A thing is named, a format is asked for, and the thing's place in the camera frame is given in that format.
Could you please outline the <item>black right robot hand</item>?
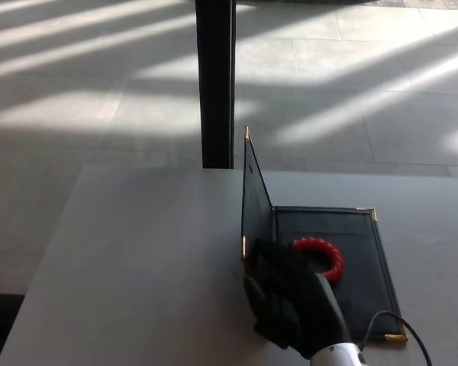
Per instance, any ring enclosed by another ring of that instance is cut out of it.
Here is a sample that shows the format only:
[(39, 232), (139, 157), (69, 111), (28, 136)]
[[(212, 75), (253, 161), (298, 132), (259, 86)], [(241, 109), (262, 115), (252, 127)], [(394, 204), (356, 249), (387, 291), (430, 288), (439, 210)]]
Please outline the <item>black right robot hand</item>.
[(352, 342), (327, 279), (291, 244), (256, 239), (244, 258), (244, 290), (256, 317), (253, 330), (282, 349), (309, 360)]

